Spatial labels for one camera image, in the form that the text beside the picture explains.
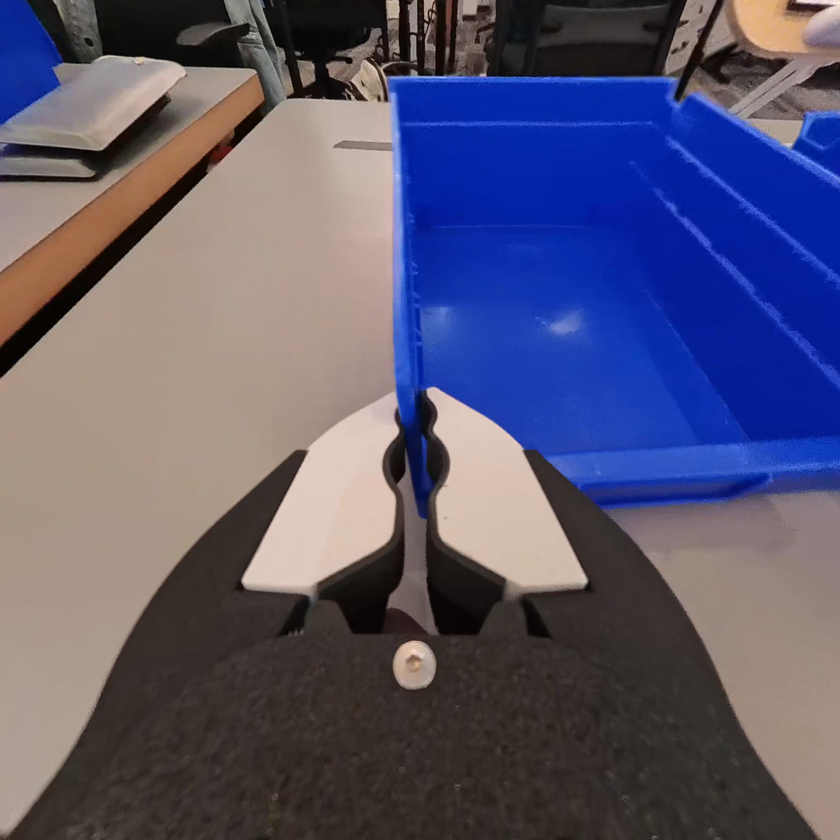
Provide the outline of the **grey flat plate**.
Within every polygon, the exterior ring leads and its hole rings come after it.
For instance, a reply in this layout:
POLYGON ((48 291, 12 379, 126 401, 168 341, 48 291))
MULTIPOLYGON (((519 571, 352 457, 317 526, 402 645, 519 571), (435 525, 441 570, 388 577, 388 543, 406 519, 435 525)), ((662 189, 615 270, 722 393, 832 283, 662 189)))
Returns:
POLYGON ((1 143, 4 180, 88 181, 98 178, 100 173, 98 161, 78 150, 1 143))

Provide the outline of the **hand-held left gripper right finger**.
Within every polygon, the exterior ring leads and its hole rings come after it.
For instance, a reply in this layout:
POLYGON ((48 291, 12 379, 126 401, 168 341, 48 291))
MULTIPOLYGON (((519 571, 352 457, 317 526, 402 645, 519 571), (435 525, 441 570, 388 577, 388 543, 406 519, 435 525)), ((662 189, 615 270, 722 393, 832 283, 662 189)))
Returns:
POLYGON ((442 635, 473 635, 492 609, 589 580, 524 447, 437 387, 422 394, 427 591, 442 635))

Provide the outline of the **grey mesh office chair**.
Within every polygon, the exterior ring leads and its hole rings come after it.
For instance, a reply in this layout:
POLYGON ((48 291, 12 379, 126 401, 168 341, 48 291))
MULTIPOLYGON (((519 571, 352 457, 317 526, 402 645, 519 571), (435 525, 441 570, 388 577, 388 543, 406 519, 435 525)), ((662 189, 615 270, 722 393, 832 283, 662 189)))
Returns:
POLYGON ((497 2, 489 77, 659 77, 685 1, 497 2))

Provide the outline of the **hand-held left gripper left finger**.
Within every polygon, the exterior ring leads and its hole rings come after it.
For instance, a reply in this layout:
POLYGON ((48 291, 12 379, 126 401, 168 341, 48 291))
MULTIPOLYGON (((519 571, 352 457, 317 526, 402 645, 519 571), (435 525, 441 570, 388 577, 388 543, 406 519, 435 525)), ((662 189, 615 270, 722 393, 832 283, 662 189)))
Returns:
POLYGON ((241 579, 250 592, 333 602, 355 634, 381 634, 405 563, 404 430, 396 394, 306 450, 241 579))

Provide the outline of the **silver metal plate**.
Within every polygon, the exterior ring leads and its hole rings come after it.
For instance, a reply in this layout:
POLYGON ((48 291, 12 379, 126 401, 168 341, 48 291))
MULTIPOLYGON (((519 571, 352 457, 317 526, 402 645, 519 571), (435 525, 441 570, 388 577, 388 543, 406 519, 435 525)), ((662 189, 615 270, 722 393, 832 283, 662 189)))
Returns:
POLYGON ((169 60, 103 56, 81 66, 57 89, 1 128, 4 144, 84 152, 106 150, 186 77, 169 60))

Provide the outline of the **denim jacket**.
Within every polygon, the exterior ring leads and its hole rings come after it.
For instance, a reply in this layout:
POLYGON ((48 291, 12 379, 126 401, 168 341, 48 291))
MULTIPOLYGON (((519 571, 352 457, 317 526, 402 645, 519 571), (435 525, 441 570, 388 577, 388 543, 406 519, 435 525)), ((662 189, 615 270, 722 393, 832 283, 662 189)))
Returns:
POLYGON ((252 69, 264 94, 263 112, 268 113, 287 99, 283 67, 285 55, 277 45, 266 16, 266 2, 224 1, 230 22, 246 24, 248 31, 238 38, 238 53, 245 67, 252 69))

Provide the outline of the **black office chair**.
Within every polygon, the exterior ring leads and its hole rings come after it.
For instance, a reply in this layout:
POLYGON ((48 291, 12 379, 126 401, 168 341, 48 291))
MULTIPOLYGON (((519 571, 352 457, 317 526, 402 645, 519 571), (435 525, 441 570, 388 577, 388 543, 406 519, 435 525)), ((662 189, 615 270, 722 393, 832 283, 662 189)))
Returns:
POLYGON ((208 22, 185 28, 175 44, 182 63, 189 67, 237 68, 245 65, 239 41, 249 34, 247 23, 208 22))
POLYGON ((334 78, 329 65, 351 64, 348 50, 365 44, 374 30, 382 37, 385 59, 389 53, 388 18, 383 1, 277 1, 272 8, 280 32, 297 99, 387 102, 387 81, 382 66, 364 59, 351 80, 334 78))

